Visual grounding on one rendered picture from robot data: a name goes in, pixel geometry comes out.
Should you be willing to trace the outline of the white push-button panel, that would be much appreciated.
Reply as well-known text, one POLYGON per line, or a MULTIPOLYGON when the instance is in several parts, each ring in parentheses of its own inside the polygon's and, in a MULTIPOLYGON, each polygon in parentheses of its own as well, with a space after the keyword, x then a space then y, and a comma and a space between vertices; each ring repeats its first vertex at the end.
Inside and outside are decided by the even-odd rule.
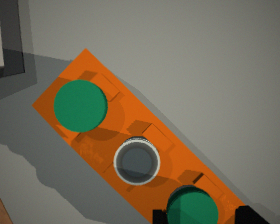
POLYGON ((0 28, 0 78, 25 73, 18 0, 0 0, 0 28))

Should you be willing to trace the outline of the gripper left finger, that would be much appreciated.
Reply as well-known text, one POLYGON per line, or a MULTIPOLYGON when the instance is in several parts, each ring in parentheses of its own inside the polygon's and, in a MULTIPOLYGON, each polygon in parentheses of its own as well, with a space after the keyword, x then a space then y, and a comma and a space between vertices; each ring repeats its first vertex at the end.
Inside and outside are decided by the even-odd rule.
POLYGON ((166 212, 162 212, 162 209, 152 211, 152 223, 153 224, 168 224, 166 212))

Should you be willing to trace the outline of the orange rectangular plate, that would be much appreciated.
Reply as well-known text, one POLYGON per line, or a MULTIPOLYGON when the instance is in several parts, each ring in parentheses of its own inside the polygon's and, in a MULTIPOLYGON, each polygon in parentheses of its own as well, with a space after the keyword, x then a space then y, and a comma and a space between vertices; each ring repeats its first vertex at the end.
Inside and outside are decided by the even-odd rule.
POLYGON ((86 48, 33 103, 50 126, 130 205, 152 224, 152 211, 166 212, 171 193, 183 185, 206 191, 219 211, 217 224, 234 224, 235 209, 245 204, 125 85, 86 48), (66 130, 54 113, 59 89, 73 80, 88 80, 105 93, 108 112, 95 129, 77 133, 66 130), (160 157, 160 169, 147 184, 122 181, 114 169, 114 156, 133 136, 147 138, 160 157))

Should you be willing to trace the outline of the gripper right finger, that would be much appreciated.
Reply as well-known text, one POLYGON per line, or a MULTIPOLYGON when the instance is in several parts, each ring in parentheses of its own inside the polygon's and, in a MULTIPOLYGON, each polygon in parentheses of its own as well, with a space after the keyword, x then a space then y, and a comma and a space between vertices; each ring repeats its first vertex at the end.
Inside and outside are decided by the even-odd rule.
POLYGON ((239 206, 235 209, 234 224, 270 224, 250 206, 239 206))

